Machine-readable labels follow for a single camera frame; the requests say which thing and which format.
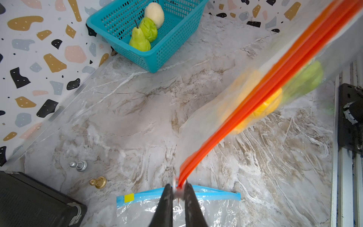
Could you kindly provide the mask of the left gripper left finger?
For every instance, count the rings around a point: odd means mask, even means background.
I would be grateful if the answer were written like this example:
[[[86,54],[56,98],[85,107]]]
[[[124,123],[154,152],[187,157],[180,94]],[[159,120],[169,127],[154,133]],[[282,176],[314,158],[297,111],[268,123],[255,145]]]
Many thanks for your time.
[[[173,226],[173,188],[170,184],[164,187],[157,209],[149,224],[149,227],[172,227]]]

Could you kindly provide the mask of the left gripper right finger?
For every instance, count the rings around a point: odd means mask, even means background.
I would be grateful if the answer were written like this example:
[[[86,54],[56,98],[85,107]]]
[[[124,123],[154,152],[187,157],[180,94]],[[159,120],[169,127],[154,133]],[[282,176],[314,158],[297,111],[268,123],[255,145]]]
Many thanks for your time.
[[[207,227],[194,189],[190,183],[184,188],[185,224],[186,227]]]

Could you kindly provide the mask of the green pear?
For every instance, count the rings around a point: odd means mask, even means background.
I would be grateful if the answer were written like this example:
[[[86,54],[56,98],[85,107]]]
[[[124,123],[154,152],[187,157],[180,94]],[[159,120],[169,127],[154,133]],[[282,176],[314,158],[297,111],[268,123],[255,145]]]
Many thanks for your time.
[[[151,49],[150,42],[146,39],[143,31],[139,28],[136,20],[134,20],[134,22],[135,22],[136,26],[132,30],[129,45],[141,52],[150,51],[150,49]]]

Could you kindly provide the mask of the green lime fruit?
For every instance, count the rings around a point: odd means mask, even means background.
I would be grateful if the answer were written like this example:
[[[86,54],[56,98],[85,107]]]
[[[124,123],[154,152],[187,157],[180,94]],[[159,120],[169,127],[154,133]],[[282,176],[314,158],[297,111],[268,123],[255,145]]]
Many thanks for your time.
[[[282,103],[315,90],[323,81],[324,71],[319,61],[306,64],[284,86]]]

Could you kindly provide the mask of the green apple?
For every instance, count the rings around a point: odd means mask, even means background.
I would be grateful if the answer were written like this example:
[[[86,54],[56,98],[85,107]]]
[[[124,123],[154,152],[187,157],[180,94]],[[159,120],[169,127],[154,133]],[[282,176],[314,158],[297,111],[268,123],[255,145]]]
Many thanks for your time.
[[[144,17],[139,25],[145,38],[150,42],[154,42],[158,35],[157,27],[154,21],[150,18]]]

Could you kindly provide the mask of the beige round fruit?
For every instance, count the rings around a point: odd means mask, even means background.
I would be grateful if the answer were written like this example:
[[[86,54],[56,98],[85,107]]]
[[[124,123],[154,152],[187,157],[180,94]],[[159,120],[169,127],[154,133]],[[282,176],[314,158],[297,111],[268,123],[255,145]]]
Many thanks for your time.
[[[145,9],[144,17],[151,19],[157,29],[160,29],[164,23],[164,11],[160,4],[151,2]]]

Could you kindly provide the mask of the clear red zip-top bag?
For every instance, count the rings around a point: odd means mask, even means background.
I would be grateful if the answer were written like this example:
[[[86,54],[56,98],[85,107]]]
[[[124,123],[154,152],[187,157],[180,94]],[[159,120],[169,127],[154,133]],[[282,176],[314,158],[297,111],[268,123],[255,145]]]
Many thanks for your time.
[[[228,134],[240,133],[282,103],[283,86],[306,64],[319,61],[324,81],[363,49],[362,1],[273,1],[253,9],[249,22],[264,19],[273,41],[215,99],[181,127],[177,143],[178,187]]]

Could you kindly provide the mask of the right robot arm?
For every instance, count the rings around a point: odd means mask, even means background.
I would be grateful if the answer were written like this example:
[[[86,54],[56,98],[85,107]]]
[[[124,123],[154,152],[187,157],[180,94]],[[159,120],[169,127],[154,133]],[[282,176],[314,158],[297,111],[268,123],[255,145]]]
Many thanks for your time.
[[[363,154],[363,89],[344,83],[338,90],[338,146]]]

